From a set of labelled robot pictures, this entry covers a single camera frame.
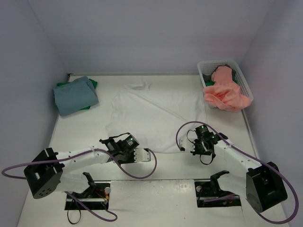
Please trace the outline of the white t shirt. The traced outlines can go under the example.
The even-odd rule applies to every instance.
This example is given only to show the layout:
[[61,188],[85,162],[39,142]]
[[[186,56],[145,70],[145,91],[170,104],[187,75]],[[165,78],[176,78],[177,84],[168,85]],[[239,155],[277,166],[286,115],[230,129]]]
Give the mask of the white t shirt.
[[112,101],[112,116],[106,126],[108,136],[129,132],[157,153],[178,153],[176,134],[183,138],[194,124],[206,122],[203,94],[194,90],[153,89],[149,84],[127,86]]

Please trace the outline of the white laundry basket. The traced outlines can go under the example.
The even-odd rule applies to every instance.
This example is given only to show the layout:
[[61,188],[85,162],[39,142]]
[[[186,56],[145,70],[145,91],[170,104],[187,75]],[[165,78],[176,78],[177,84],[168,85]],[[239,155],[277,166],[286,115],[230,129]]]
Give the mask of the white laundry basket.
[[253,101],[254,97],[248,86],[248,83],[239,65],[234,60],[220,59],[220,60],[200,61],[197,64],[197,68],[203,87],[206,87],[206,83],[208,84],[210,83],[208,79],[205,79],[204,75],[211,76],[217,67],[224,65],[228,65],[235,72],[234,78],[236,79],[237,84],[241,88],[241,94],[248,97],[251,101]]

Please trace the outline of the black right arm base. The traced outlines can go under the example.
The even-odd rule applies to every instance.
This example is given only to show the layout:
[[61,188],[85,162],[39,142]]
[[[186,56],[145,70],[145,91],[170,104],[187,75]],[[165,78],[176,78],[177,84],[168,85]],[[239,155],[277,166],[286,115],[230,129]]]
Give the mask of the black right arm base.
[[211,179],[194,180],[196,204],[198,208],[227,208],[240,207],[241,200],[238,195],[223,191]]

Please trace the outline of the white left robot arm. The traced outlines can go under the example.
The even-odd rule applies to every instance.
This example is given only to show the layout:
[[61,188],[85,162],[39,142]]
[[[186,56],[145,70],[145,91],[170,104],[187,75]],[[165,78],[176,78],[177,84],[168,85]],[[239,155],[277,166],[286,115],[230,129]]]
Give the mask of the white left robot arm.
[[107,148],[104,152],[99,147],[69,152],[44,149],[24,169],[33,198],[41,199],[54,191],[68,191],[87,199],[95,192],[94,180],[88,172],[75,174],[74,171],[111,161],[120,165],[149,161],[150,154],[139,148],[137,139],[128,132],[126,136],[124,140],[119,141],[116,141],[115,137],[100,140]]

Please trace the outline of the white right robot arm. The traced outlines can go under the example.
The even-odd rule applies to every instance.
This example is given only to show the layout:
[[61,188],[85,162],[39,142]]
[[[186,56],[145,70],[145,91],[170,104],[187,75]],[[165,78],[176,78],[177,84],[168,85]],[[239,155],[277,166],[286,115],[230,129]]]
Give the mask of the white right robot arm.
[[221,157],[243,173],[242,176],[235,176],[228,170],[222,170],[213,174],[209,182],[213,196],[223,197],[228,192],[243,196],[257,212],[264,212],[288,198],[283,180],[276,174],[276,164],[261,164],[241,154],[232,148],[224,134],[210,132],[206,125],[196,127],[194,132],[197,138],[194,139],[193,154]]

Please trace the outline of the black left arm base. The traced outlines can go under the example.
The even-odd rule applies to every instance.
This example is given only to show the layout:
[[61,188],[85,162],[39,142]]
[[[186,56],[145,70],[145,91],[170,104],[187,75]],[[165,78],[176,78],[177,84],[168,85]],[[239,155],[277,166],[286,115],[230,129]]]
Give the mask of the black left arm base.
[[82,174],[89,187],[81,193],[73,192],[72,195],[80,200],[90,210],[105,210],[109,207],[110,181],[94,181],[87,172]]

